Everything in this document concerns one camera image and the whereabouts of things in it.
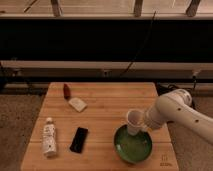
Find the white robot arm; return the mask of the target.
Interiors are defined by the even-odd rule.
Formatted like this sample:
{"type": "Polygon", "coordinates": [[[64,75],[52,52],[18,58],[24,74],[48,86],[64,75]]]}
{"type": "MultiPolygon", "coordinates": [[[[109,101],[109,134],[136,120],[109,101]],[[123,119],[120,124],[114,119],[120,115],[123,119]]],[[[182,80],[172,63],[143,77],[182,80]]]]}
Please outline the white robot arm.
{"type": "Polygon", "coordinates": [[[174,121],[213,144],[213,118],[196,111],[191,104],[192,96],[185,89],[176,89],[158,96],[144,113],[141,130],[157,130],[166,122],[174,121]]]}

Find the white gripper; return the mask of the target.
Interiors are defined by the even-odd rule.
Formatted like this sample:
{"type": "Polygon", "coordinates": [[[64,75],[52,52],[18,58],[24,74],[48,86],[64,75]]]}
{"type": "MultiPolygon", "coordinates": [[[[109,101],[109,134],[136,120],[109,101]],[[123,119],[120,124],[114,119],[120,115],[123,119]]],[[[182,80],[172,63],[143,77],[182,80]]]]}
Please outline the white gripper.
{"type": "Polygon", "coordinates": [[[138,124],[140,126],[140,129],[143,132],[152,132],[153,131],[153,129],[150,126],[150,122],[149,122],[148,116],[147,116],[147,114],[145,112],[143,112],[140,115],[140,119],[138,121],[138,124]]]}

